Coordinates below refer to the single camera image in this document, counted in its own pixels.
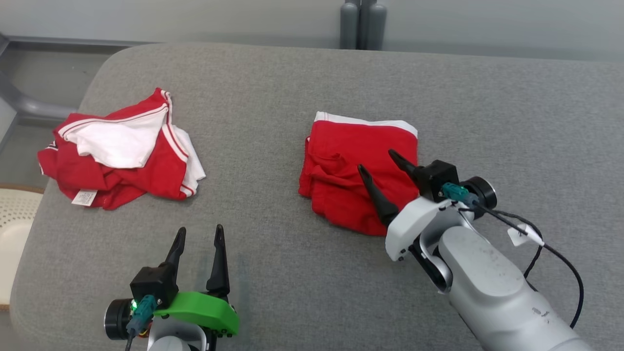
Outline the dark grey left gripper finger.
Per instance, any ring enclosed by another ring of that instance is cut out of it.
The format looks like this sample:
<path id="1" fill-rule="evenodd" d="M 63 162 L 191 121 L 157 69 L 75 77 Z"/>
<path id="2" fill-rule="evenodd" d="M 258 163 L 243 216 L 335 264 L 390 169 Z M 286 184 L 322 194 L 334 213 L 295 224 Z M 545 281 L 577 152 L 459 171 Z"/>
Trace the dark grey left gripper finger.
<path id="1" fill-rule="evenodd" d="M 169 253 L 163 262 L 163 268 L 167 274 L 177 274 L 180 257 L 185 249 L 186 228 L 180 227 L 174 237 L 173 243 L 169 249 Z"/>
<path id="2" fill-rule="evenodd" d="M 217 298 L 227 298 L 230 293 L 227 247 L 223 225 L 217 224 L 214 236 L 215 254 L 212 271 L 206 282 L 207 294 Z"/>

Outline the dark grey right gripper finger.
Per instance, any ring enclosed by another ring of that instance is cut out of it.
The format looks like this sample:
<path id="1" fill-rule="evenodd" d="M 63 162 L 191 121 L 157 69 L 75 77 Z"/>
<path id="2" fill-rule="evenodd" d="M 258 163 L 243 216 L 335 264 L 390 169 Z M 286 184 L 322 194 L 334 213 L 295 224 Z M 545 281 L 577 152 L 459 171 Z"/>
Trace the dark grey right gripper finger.
<path id="1" fill-rule="evenodd" d="M 388 154 L 392 158 L 392 161 L 394 162 L 394 164 L 396 164 L 396 166 L 401 171 L 403 171 L 403 173 L 405 173 L 413 183 L 418 183 L 417 173 L 420 169 L 419 166 L 416 166 L 415 164 L 407 160 L 407 158 L 404 158 L 401 154 L 399 154 L 394 149 L 388 150 Z"/>
<path id="2" fill-rule="evenodd" d="M 392 221 L 398 216 L 399 208 L 396 204 L 390 202 L 381 189 L 376 186 L 374 178 L 368 172 L 368 169 L 363 166 L 363 164 L 359 164 L 357 166 L 357 170 L 359 171 L 359 175 L 366 187 L 366 191 L 368 192 L 372 204 L 376 209 L 377 217 L 379 217 L 379 220 L 384 227 L 390 226 Z"/>

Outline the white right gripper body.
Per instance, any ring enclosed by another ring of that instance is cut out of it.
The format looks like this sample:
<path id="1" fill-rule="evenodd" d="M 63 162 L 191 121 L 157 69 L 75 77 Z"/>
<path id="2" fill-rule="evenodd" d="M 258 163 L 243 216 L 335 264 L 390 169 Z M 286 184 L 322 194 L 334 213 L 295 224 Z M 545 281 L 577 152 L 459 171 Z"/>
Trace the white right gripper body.
<path id="1" fill-rule="evenodd" d="M 446 199 L 435 203 L 419 197 L 408 203 L 390 223 L 385 248 L 392 261 L 404 257 L 414 242 L 423 250 L 439 242 L 443 233 L 455 226 L 469 228 L 469 211 Z"/>

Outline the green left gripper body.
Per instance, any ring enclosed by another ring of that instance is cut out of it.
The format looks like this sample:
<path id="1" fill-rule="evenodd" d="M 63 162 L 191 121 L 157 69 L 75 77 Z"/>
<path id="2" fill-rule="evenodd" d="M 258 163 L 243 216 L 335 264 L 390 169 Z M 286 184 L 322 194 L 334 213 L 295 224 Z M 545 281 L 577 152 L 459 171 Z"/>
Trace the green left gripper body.
<path id="1" fill-rule="evenodd" d="M 169 316 L 223 335 L 238 335 L 240 317 L 222 298 L 200 292 L 179 292 L 167 308 L 158 308 L 154 317 Z"/>

